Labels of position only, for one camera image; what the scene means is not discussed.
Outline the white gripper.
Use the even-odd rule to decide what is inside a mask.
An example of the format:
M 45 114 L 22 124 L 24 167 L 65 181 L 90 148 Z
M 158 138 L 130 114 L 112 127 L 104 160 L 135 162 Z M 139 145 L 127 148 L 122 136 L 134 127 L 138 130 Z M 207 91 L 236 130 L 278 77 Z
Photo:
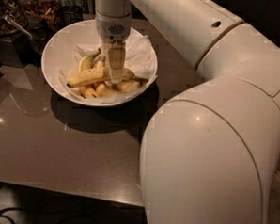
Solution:
M 97 33 L 103 43 L 101 54 L 107 75 L 117 84 L 123 78 L 125 64 L 125 42 L 131 31 L 131 14 L 122 17 L 105 16 L 96 13 Z

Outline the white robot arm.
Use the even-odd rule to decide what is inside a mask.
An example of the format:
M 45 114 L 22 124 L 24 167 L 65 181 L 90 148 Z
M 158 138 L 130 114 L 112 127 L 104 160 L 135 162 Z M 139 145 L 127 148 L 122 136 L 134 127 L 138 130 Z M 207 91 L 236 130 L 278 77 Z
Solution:
M 102 40 L 125 40 L 132 8 L 203 78 L 146 127 L 148 224 L 267 224 L 280 156 L 280 49 L 210 0 L 96 0 Z

